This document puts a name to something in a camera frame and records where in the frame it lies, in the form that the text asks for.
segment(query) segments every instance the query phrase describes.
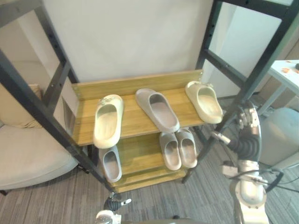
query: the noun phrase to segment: black metal frame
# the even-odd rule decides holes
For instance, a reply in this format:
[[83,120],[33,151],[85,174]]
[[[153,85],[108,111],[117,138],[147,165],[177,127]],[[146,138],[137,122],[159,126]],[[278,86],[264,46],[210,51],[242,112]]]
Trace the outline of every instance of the black metal frame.
[[[270,40],[267,48],[265,49],[264,53],[260,57],[259,61],[255,65],[248,78],[245,78],[245,76],[238,72],[238,70],[230,66],[215,53],[209,50],[222,2],[245,7],[281,19],[281,23],[277,28],[274,36]],[[299,0],[293,0],[290,6],[285,6],[264,0],[214,0],[204,36],[204,41],[199,53],[196,69],[201,69],[203,67],[204,61],[207,59],[224,75],[232,80],[238,87],[241,88],[233,103],[231,104],[229,110],[224,115],[222,122],[216,127],[216,131],[223,132],[227,125],[235,117],[236,105],[243,104],[252,96],[254,90],[256,89],[262,78],[266,75],[267,71],[277,58],[279,52],[282,50],[283,46],[291,36],[293,30],[291,26],[296,25],[294,20],[298,15],[298,12]],[[206,139],[200,129],[195,129],[195,131],[199,139],[204,144],[204,147],[198,156],[199,164],[200,161],[203,160],[212,149],[212,146],[216,142],[216,140],[212,137]],[[183,178],[183,183],[188,180],[195,168],[188,170],[187,175]]]
[[41,1],[19,0],[0,6],[0,28],[31,10],[35,10],[60,64],[42,100],[40,100],[0,50],[1,84],[79,162],[79,166],[82,167],[85,172],[90,172],[98,181],[104,184],[110,192],[114,192],[92,159],[83,152],[82,148],[76,144],[73,138],[53,116],[66,78],[69,77],[72,83],[78,82],[78,79],[72,72],[70,63],[59,47],[56,35],[47,20]]
[[[264,14],[278,17],[282,19],[280,26],[268,44],[266,50],[256,64],[252,73],[248,78],[243,76],[238,70],[230,66],[227,62],[218,57],[215,53],[209,50],[211,39],[213,37],[216,22],[219,17],[222,3],[230,3],[233,5],[245,7],[255,10]],[[52,78],[47,91],[41,101],[33,91],[28,87],[26,82],[19,75],[17,70],[13,67],[10,61],[6,58],[0,50],[0,81],[4,87],[18,100],[20,104],[63,146],[70,152],[70,154],[78,160],[84,169],[95,176],[105,187],[113,192],[113,189],[107,183],[104,176],[100,173],[92,160],[82,151],[76,144],[72,137],[64,130],[64,128],[53,117],[57,101],[59,99],[62,87],[68,76],[72,83],[78,82],[77,77],[73,73],[72,67],[68,62],[63,50],[59,47],[56,35],[53,32],[51,24],[47,19],[43,6],[40,0],[19,0],[17,2],[9,3],[0,6],[0,28],[9,22],[17,19],[25,13],[35,10],[40,23],[47,34],[47,37],[60,61],[54,77]],[[217,131],[222,132],[226,125],[234,118],[235,105],[243,103],[249,99],[253,91],[264,77],[279,51],[281,50],[284,42],[289,36],[289,28],[294,21],[299,11],[299,0],[293,0],[290,6],[281,5],[265,0],[214,0],[210,17],[208,20],[203,44],[199,53],[196,69],[203,67],[205,59],[209,60],[217,69],[226,75],[232,82],[241,88],[236,96],[232,106],[225,114],[223,121],[216,127]],[[211,150],[215,140],[205,138],[199,128],[195,128],[195,132],[204,144],[204,148],[198,156],[200,162],[205,158]],[[189,169],[186,177],[183,179],[185,182],[191,175],[195,168]]]

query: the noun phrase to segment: slide sandal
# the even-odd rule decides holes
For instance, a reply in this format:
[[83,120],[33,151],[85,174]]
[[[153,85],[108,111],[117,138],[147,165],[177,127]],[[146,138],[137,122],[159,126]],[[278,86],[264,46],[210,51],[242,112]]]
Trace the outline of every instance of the slide sandal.
[[108,95],[99,100],[95,113],[93,143],[97,148],[116,145],[121,136],[123,100],[118,95]]
[[139,89],[135,96],[138,105],[161,132],[172,133],[179,129],[178,118],[165,96],[151,89]]
[[222,121],[223,112],[211,84],[191,81],[186,85],[185,92],[204,122],[218,124]]
[[121,178],[121,161],[117,146],[99,149],[99,158],[107,181],[110,183],[117,182]]
[[192,133],[187,129],[180,128],[176,132],[176,137],[182,164],[187,168],[196,167],[197,153]]
[[165,165],[170,170],[178,170],[182,166],[178,152],[178,141],[174,133],[161,133],[159,142]]

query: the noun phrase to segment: wooden shelf board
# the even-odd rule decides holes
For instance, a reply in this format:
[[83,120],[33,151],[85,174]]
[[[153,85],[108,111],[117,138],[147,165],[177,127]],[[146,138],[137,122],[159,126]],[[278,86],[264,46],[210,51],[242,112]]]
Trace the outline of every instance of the wooden shelf board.
[[158,133],[121,139],[117,147],[123,175],[164,166]]
[[[181,127],[203,124],[192,103],[185,94],[184,88],[160,91],[168,100],[175,112]],[[124,114],[121,125],[121,139],[158,133],[159,130],[139,107],[135,95],[121,96],[124,100]],[[99,99],[82,100],[79,103],[75,121],[73,139],[78,145],[93,143],[94,115]]]
[[145,170],[139,173],[133,173],[133,174],[128,174],[128,175],[123,175],[121,179],[118,182],[111,183],[112,187],[124,187],[126,185],[136,183],[136,182],[141,182],[149,179],[154,179],[158,178],[161,176],[166,176],[166,175],[171,175],[174,174],[178,171],[172,171],[169,170],[167,167],[161,167],[161,168],[155,168],[152,170]]
[[122,192],[125,192],[125,191],[134,190],[134,189],[138,189],[138,188],[143,188],[143,187],[147,187],[147,186],[150,186],[150,185],[154,185],[154,184],[158,184],[158,183],[162,183],[162,182],[166,182],[166,181],[176,180],[176,179],[179,179],[179,178],[183,178],[184,176],[185,176],[185,171],[180,170],[180,171],[177,171],[177,172],[175,172],[173,174],[170,174],[170,175],[160,176],[160,177],[157,177],[157,178],[141,181],[141,182],[138,182],[138,183],[132,183],[132,184],[129,184],[127,186],[116,187],[115,191],[118,192],[118,193],[122,193]]

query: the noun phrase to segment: gray slide sandal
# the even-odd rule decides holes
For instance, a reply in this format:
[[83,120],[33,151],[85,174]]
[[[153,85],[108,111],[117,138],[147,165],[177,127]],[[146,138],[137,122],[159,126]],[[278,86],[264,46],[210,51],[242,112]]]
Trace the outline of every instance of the gray slide sandal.
[[117,182],[121,178],[121,161],[117,146],[99,149],[99,157],[107,180],[111,183]]
[[139,89],[135,96],[138,105],[161,132],[172,133],[179,129],[178,118],[165,96],[151,89]]
[[159,142],[165,165],[170,170],[178,170],[182,166],[178,152],[178,141],[174,133],[161,133]]
[[187,168],[195,167],[197,165],[197,153],[192,133],[181,128],[176,132],[176,137],[182,164]]

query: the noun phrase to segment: chair cushion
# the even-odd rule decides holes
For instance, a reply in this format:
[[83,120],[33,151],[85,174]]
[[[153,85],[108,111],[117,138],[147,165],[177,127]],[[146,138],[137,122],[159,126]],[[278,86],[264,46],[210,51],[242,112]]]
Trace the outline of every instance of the chair cushion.
[[[41,90],[37,84],[29,85],[32,91],[41,99]],[[14,127],[42,127],[19,102],[0,84],[0,119]]]
[[0,128],[0,189],[51,180],[77,161],[44,128]]

